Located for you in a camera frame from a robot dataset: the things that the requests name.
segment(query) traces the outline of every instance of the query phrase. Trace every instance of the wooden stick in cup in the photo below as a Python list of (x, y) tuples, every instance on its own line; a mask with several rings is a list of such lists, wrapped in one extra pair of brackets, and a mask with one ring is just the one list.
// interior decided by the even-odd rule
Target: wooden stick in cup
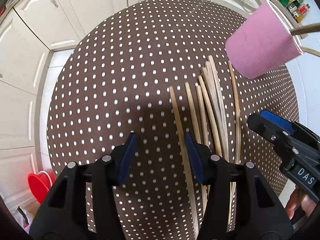
[(320, 23), (304, 25), (302, 27), (298, 27), (290, 30), (290, 33), (292, 36), (301, 35), (305, 33), (315, 33), (315, 32), (320, 32)]
[(309, 54), (312, 54), (312, 55), (315, 55), (315, 56), (320, 57), (320, 52), (317, 51), (317, 50), (310, 49), (310, 48), (303, 47), (303, 46), (300, 46), (300, 49), (301, 49), (303, 52), (306, 52), (306, 53), (309, 53)]
[[(200, 136), (200, 130), (199, 130), (199, 125), (198, 125), (198, 119), (197, 119), (197, 115), (196, 115), (195, 104), (193, 103), (193, 98), (192, 98), (190, 86), (189, 86), (188, 82), (185, 82), (184, 85), (186, 87), (186, 92), (187, 92), (187, 98), (188, 98), (189, 109), (190, 109), (190, 114), (191, 114), (193, 132), (195, 134), (195, 138), (196, 138), (197, 143), (201, 144), (201, 136)], [(203, 210), (205, 212), (205, 209), (207, 207), (207, 190), (206, 190), (206, 186), (204, 186), (204, 185), (201, 185), (201, 195), (202, 195), (202, 206), (203, 206)]]
[(197, 215), (197, 207), (196, 207), (196, 197), (195, 197), (195, 192), (193, 188), (193, 180), (192, 180), (191, 168), (189, 163), (189, 157), (187, 153), (186, 144), (184, 142), (184, 133), (183, 133), (178, 104), (177, 104), (176, 96), (174, 94), (173, 87), (169, 87), (169, 92), (170, 92), (170, 98), (171, 98), (171, 103), (173, 108), (174, 119), (176, 121), (176, 126), (178, 131), (178, 138), (179, 138), (180, 150), (182, 155), (182, 163), (183, 163), (183, 168), (186, 176), (187, 191), (188, 191), (190, 207), (191, 207), (191, 217), (193, 221), (193, 228), (194, 228), (195, 239), (196, 239), (199, 233), (199, 226), (198, 226), (198, 215)]

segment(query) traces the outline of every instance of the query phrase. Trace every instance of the brown polka dot tablecloth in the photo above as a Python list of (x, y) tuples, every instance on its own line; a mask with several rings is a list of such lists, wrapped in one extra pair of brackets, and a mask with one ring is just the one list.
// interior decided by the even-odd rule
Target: brown polka dot tablecloth
[[(138, 134), (129, 176), (114, 188), (127, 239), (194, 239), (169, 86), (183, 128), (192, 130), (184, 87), (196, 100), (197, 77), (212, 55), (225, 104), (230, 160), (234, 159), (235, 112), (225, 41), (245, 19), (205, 0), (146, 0), (100, 23), (76, 47), (52, 95), (47, 139), (58, 176), (70, 161), (92, 163)], [(295, 90), (285, 65), (255, 80), (235, 71), (241, 109), (241, 162), (253, 161), (279, 195), (286, 177), (272, 145), (250, 131), (247, 117), (264, 109), (298, 121)], [(194, 180), (198, 224), (201, 188)], [(87, 187), (89, 230), (95, 231), (91, 185)]]

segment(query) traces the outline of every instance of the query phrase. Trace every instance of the pink cup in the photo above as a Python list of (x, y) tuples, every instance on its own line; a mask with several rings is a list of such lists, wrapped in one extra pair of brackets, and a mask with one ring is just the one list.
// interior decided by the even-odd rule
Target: pink cup
[(226, 41), (226, 52), (233, 67), (253, 79), (302, 55), (293, 26), (284, 14), (266, 0)]

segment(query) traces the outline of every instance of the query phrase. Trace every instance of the thin wooden strip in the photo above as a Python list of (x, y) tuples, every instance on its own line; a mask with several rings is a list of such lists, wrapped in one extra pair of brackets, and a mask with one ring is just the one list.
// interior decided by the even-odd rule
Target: thin wooden strip
[(193, 103), (193, 98), (192, 98), (190, 86), (189, 86), (188, 82), (185, 82), (184, 85), (186, 87), (186, 92), (187, 92), (187, 98), (188, 98), (189, 109), (190, 109), (190, 113), (191, 113), (193, 132), (195, 134), (195, 138), (196, 138), (197, 143), (201, 143), (200, 130), (199, 130), (198, 119), (197, 119), (197, 115), (196, 115), (196, 108), (195, 108), (195, 104)]
[[(233, 90), (233, 97), (235, 101), (235, 118), (236, 118), (236, 138), (235, 138), (235, 164), (240, 163), (240, 155), (241, 155), (241, 120), (240, 120), (240, 105), (239, 105), (239, 97), (238, 97), (238, 90), (236, 85), (235, 74), (233, 73), (232, 64), (230, 60), (228, 60), (228, 67), (231, 77), (232, 83), (232, 90)], [(236, 191), (236, 183), (234, 182), (231, 187), (231, 195), (230, 195), (230, 206), (229, 206), (229, 219), (231, 220), (231, 210), (232, 210), (232, 198)]]
[[(206, 61), (205, 63), (206, 66), (208, 66), (209, 68), (211, 68), (210, 66), (210, 62)], [(223, 158), (225, 158), (225, 160), (227, 162), (229, 162), (229, 153), (228, 153), (228, 148), (227, 148), (227, 138), (225, 136), (224, 130), (223, 130), (223, 125), (222, 125), (222, 119), (221, 119), (221, 114), (220, 114), (220, 110), (219, 110), (219, 106), (218, 106), (218, 100), (217, 100), (217, 94), (215, 92), (215, 85), (214, 85), (214, 81), (213, 81), (213, 76), (210, 77), (208, 70), (206, 68), (202, 68), (202, 72), (204, 75), (204, 80), (208, 85), (208, 94), (209, 97), (211, 98), (211, 104), (213, 106), (213, 114), (215, 117), (215, 121), (217, 124), (217, 128), (218, 128), (218, 133), (219, 133), (219, 139), (220, 139), (220, 145), (222, 148), (222, 156)]]
[(212, 55), (209, 55), (208, 59), (209, 59), (210, 65), (211, 65), (213, 79), (214, 79), (214, 83), (215, 83), (216, 89), (217, 89), (217, 96), (218, 96), (219, 108), (220, 108), (220, 113), (221, 113), (221, 118), (222, 118), (222, 125), (223, 125), (224, 132), (226, 134), (225, 136), (227, 138), (227, 150), (229, 151), (227, 119), (226, 119), (226, 112), (224, 109), (224, 103), (223, 103), (223, 97), (222, 97), (219, 77), (217, 74), (216, 65), (213, 61)]
[(196, 91), (197, 91), (198, 105), (199, 105), (199, 110), (200, 110), (203, 144), (207, 145), (209, 147), (207, 118), (205, 117), (205, 109), (204, 109), (204, 102), (203, 102), (201, 87), (197, 86)]
[(199, 233), (199, 226), (198, 226), (196, 197), (195, 197), (195, 192), (193, 188), (191, 168), (190, 168), (186, 144), (184, 142), (184, 133), (183, 133), (178, 104), (177, 104), (176, 96), (174, 94), (173, 87), (169, 88), (169, 92), (170, 92), (170, 98), (171, 98), (171, 103), (173, 108), (174, 119), (176, 121), (176, 126), (178, 131), (178, 138), (179, 138), (180, 150), (182, 155), (182, 163), (183, 163), (183, 168), (186, 176), (187, 190), (188, 190), (188, 196), (189, 196), (190, 207), (191, 207), (191, 217), (193, 221), (193, 229), (194, 229), (194, 234), (196, 239)]
[[(196, 108), (195, 108), (195, 104), (193, 103), (193, 98), (192, 98), (190, 86), (189, 86), (188, 82), (185, 82), (184, 85), (186, 87), (186, 92), (187, 92), (187, 98), (188, 98), (189, 109), (190, 109), (190, 114), (191, 114), (193, 132), (195, 134), (195, 138), (196, 138), (197, 143), (201, 144), (201, 136), (200, 136), (200, 130), (199, 130), (199, 125), (198, 125), (198, 119), (197, 119), (197, 115), (196, 115)], [(207, 207), (207, 190), (206, 189), (207, 189), (206, 186), (201, 185), (202, 206), (203, 206), (204, 212)]]
[(310, 48), (306, 48), (306, 47), (302, 47), (300, 46), (300, 49), (303, 51), (303, 52), (306, 52), (306, 53), (310, 53), (310, 54), (313, 54), (317, 57), (320, 57), (320, 52), (317, 51), (317, 50), (314, 50), (314, 49), (310, 49)]
[(210, 121), (211, 129), (212, 129), (212, 136), (213, 136), (213, 141), (214, 141), (214, 145), (215, 145), (216, 154), (219, 155), (220, 157), (222, 157), (222, 151), (221, 151), (218, 127), (217, 127), (216, 121), (214, 119), (214, 114), (213, 114), (213, 110), (212, 110), (212, 107), (211, 107), (211, 103), (210, 103), (210, 99), (209, 99), (209, 96), (208, 96), (208, 92), (207, 92), (207, 89), (206, 89), (206, 87), (204, 85), (202, 76), (198, 76), (198, 79), (199, 79), (199, 83), (200, 83), (200, 86), (201, 86), (202, 94), (204, 96), (204, 101), (205, 101), (205, 104), (207, 106), (207, 111), (208, 111), (208, 115), (209, 115), (209, 121)]

